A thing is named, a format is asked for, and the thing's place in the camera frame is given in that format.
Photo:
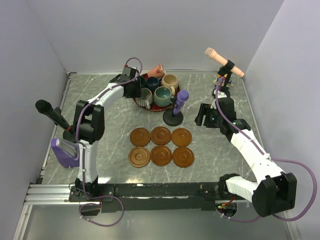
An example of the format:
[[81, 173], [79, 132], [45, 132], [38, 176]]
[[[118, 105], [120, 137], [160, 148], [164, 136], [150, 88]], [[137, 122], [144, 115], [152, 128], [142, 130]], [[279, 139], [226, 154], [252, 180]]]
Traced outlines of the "wooden coaster four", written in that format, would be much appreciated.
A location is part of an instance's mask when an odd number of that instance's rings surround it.
[[171, 133], [171, 141], [178, 147], [186, 147], [192, 142], [192, 134], [186, 128], [177, 128]]

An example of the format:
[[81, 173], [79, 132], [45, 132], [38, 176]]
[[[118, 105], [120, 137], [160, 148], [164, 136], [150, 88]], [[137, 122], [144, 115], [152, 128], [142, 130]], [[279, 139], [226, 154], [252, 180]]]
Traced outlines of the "wooden coaster five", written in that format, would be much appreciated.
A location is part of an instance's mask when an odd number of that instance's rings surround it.
[[172, 153], [174, 164], [180, 168], [187, 168], [194, 162], [195, 156], [191, 149], [185, 146], [176, 148]]

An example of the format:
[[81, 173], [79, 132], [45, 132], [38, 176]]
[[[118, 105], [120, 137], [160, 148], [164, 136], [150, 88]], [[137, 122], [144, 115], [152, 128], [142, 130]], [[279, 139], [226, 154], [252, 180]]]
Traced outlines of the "wooden coaster three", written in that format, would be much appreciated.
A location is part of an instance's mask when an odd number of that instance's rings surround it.
[[171, 141], [171, 132], [164, 126], [155, 127], [151, 131], [151, 140], [156, 145], [166, 145]]

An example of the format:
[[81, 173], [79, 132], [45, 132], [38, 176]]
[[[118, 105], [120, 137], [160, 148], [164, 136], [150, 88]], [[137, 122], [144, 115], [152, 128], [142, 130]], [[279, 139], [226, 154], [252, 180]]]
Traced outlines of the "wooden coaster one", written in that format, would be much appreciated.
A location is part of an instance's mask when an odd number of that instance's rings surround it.
[[144, 147], [151, 140], [151, 133], [143, 127], [135, 128], [130, 133], [130, 142], [136, 147]]

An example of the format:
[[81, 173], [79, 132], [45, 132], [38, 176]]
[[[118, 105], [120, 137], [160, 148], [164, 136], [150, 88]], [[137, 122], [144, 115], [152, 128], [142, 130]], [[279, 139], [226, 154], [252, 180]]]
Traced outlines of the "wooden coaster six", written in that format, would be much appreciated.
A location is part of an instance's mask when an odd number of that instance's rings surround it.
[[165, 145], [157, 145], [151, 150], [150, 159], [155, 165], [163, 167], [172, 160], [172, 152]]

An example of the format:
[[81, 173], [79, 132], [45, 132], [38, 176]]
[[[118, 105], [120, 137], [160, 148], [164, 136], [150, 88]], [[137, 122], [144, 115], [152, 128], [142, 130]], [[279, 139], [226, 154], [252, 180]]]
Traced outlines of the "wooden coaster two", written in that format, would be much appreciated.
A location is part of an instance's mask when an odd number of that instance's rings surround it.
[[149, 163], [150, 158], [149, 150], [142, 146], [134, 147], [128, 154], [128, 161], [135, 168], [144, 167]]

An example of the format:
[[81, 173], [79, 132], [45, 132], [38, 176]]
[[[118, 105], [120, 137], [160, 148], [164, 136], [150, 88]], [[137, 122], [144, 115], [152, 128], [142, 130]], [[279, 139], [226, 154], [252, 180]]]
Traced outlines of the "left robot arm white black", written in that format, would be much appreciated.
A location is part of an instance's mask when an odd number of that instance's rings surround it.
[[141, 96], [141, 72], [126, 64], [101, 92], [77, 104], [73, 123], [79, 146], [79, 172], [75, 187], [87, 201], [99, 195], [96, 162], [98, 144], [105, 132], [105, 109], [121, 98]]

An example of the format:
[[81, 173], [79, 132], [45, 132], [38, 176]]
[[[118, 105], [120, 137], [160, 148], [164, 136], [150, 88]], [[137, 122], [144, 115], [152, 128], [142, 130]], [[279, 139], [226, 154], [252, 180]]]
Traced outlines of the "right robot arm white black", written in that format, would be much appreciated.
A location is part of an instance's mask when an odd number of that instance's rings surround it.
[[237, 118], [232, 98], [219, 98], [214, 105], [212, 107], [210, 104], [201, 103], [194, 122], [197, 126], [219, 129], [241, 153], [256, 179], [252, 182], [237, 173], [225, 174], [218, 182], [220, 197], [242, 197], [253, 204], [260, 217], [293, 209], [297, 191], [294, 174], [286, 173], [271, 160], [247, 121]]

